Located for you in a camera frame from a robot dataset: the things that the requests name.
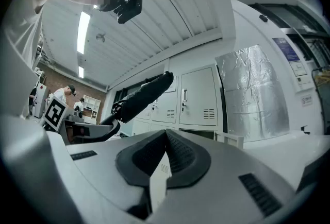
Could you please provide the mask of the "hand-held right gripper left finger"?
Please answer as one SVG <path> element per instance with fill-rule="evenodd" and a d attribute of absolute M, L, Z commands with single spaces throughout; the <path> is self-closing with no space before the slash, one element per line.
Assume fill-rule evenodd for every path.
<path fill-rule="evenodd" d="M 166 132 L 159 130 L 67 147 L 87 183 L 109 203 L 106 224 L 168 224 L 168 203 L 152 209 L 150 191 L 166 144 Z"/>

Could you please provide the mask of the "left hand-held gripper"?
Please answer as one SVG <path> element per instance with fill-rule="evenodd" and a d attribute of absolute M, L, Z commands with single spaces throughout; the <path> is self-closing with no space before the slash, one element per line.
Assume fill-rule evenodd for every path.
<path fill-rule="evenodd" d="M 60 135 L 65 144 L 74 144 L 73 118 L 72 110 L 53 96 L 42 116 L 42 127 L 47 133 Z M 76 123 L 76 143 L 104 142 L 114 136 L 119 129 L 118 122 L 111 125 Z"/>

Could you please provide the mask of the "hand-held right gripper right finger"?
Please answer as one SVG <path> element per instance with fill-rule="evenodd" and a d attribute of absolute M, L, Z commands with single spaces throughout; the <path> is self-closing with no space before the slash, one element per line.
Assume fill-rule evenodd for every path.
<path fill-rule="evenodd" d="M 264 218 L 240 176 L 251 174 L 281 205 L 294 196 L 292 186 L 243 150 L 205 137 L 178 134 L 210 154 L 211 166 L 194 186 L 167 191 L 154 213 L 154 224 L 249 224 Z"/>

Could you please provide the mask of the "grey metal locker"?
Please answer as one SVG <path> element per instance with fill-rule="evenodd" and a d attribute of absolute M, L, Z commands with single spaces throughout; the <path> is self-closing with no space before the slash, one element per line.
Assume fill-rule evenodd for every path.
<path fill-rule="evenodd" d="M 211 68 L 183 74 L 180 78 L 182 95 L 174 110 L 180 125 L 216 125 L 217 96 Z M 164 129 L 171 176 L 166 180 L 166 190 L 194 186 L 211 166 L 209 152 L 202 146 L 180 136 L 179 131 Z"/>

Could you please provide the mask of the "white shelf unit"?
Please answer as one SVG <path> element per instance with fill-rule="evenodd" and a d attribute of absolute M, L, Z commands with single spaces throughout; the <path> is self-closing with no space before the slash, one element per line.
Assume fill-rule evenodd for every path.
<path fill-rule="evenodd" d="M 84 95 L 83 99 L 83 120 L 85 123 L 96 125 L 101 101 L 87 95 Z"/>

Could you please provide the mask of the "white cabinet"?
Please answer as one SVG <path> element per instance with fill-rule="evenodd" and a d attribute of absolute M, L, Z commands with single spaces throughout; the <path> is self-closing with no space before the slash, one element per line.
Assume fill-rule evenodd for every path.
<path fill-rule="evenodd" d="M 48 88 L 46 85 L 38 83 L 36 99 L 34 102 L 34 116 L 41 118 L 45 110 L 46 99 L 48 97 Z"/>

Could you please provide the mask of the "white paper notice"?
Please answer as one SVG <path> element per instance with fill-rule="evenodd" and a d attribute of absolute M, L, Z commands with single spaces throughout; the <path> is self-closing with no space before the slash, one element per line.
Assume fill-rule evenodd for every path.
<path fill-rule="evenodd" d="M 165 93 L 170 93 L 170 92 L 175 92 L 176 91 L 177 79 L 178 79 L 178 76 L 174 76 L 173 82 L 171 83 L 169 88 L 165 91 Z"/>

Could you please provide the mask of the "crinkled silver foil covering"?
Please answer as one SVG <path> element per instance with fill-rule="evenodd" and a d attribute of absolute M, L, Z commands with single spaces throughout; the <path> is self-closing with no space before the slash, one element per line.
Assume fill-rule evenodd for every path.
<path fill-rule="evenodd" d="M 282 86 L 259 45 L 221 55 L 216 65 L 224 91 L 228 133 L 253 142 L 289 132 Z"/>

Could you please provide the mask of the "person's white shirt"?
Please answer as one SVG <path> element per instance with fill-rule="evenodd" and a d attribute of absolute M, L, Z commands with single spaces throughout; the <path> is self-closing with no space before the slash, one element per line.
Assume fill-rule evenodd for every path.
<path fill-rule="evenodd" d="M 12 0 L 0 24 L 0 115 L 20 116 L 37 83 L 32 69 L 43 8 L 35 0 Z"/>

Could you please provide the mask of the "dark framed window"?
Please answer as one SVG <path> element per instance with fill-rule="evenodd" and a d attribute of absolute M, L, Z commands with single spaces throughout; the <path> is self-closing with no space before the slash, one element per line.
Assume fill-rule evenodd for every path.
<path fill-rule="evenodd" d="M 299 6 L 287 4 L 250 4 L 277 25 L 316 67 L 330 65 L 330 33 Z"/>

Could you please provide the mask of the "white wall notice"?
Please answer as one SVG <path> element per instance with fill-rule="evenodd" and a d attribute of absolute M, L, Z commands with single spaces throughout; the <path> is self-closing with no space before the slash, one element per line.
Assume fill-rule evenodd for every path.
<path fill-rule="evenodd" d="M 301 61 L 290 61 L 289 64 L 296 77 L 307 75 L 306 69 Z"/>

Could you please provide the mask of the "blue wall poster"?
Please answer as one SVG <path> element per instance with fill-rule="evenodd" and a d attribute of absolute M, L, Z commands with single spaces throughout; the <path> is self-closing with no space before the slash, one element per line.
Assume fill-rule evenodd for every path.
<path fill-rule="evenodd" d="M 279 47 L 288 62 L 300 61 L 297 53 L 294 51 L 292 46 L 287 42 L 285 38 L 273 38 L 273 41 Z"/>

